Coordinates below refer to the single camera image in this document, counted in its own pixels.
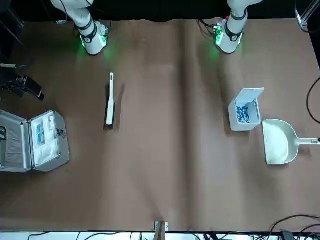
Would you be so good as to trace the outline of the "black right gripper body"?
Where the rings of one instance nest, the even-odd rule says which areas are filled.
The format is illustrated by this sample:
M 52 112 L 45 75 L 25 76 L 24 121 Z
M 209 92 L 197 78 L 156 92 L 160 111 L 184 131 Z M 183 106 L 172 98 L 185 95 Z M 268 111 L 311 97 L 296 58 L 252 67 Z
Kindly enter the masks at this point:
M 26 76 L 0 76 L 0 89 L 22 97 L 28 92 L 25 86 Z

